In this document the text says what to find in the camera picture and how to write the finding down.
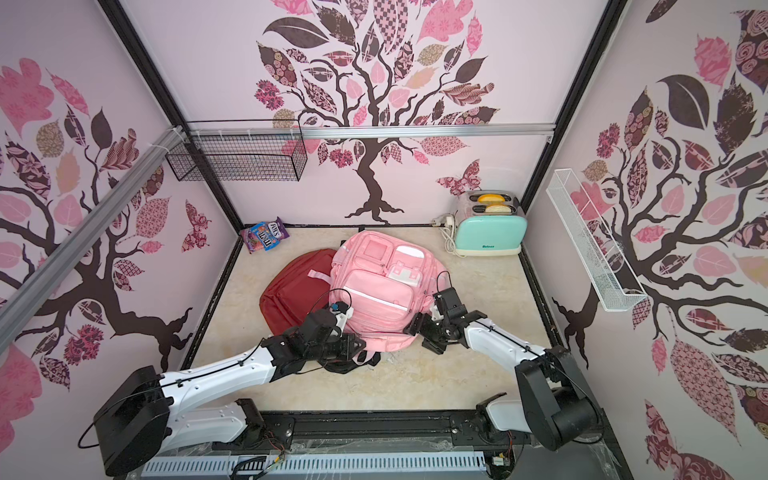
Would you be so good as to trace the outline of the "black backpack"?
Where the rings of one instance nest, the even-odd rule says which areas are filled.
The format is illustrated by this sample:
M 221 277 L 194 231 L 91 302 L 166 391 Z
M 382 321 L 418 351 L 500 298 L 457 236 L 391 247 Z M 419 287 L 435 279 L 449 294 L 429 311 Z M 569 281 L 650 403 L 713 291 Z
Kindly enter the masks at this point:
M 363 366 L 375 367 L 380 361 L 380 352 L 363 350 L 351 359 L 319 360 L 318 363 L 328 372 L 345 375 Z

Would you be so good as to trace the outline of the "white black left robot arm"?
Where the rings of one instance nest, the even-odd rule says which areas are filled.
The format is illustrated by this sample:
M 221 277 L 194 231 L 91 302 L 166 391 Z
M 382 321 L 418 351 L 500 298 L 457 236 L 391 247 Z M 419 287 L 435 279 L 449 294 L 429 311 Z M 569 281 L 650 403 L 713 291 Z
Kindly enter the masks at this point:
M 354 310 L 344 302 L 310 313 L 298 327 L 262 339 L 255 347 L 201 367 L 159 373 L 152 366 L 132 372 L 97 411 L 93 426 L 104 470 L 126 475 L 157 454 L 202 443 L 243 449 L 258 444 L 266 424 L 255 403 L 213 401 L 300 373 L 315 361 L 346 373 L 379 354 L 361 335 L 344 332 Z

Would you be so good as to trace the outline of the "pink backpack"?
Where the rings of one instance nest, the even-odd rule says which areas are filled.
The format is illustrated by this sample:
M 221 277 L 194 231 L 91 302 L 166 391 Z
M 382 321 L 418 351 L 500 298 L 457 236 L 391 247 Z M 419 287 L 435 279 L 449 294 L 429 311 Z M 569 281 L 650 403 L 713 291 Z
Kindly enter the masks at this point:
M 329 300 L 350 305 L 344 331 L 366 343 L 366 351 L 394 352 L 415 337 L 405 332 L 419 313 L 429 313 L 433 296 L 451 285 L 450 274 L 433 253 L 390 235 L 365 230 L 334 254 L 328 274 L 310 278 L 330 286 Z

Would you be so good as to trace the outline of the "red backpack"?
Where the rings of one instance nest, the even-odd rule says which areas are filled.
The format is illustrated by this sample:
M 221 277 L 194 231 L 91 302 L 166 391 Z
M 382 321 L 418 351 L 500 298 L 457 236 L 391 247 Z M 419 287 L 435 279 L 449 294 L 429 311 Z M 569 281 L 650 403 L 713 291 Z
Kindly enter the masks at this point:
M 335 249 L 320 249 L 290 261 L 259 299 L 261 314 L 273 335 L 300 326 L 316 307 L 328 302 Z

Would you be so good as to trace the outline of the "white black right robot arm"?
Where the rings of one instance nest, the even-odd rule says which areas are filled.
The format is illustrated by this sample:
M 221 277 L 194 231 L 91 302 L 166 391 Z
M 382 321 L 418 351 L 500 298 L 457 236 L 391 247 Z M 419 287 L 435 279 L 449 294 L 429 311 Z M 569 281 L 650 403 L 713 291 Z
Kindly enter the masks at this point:
M 497 394 L 477 405 L 492 433 L 526 433 L 550 451 L 567 443 L 591 445 L 603 439 L 606 421 L 594 394 L 565 347 L 544 348 L 496 325 L 486 314 L 469 311 L 456 290 L 433 295 L 433 306 L 403 329 L 419 335 L 422 346 L 443 354 L 452 344 L 481 353 L 516 378 L 518 396 Z

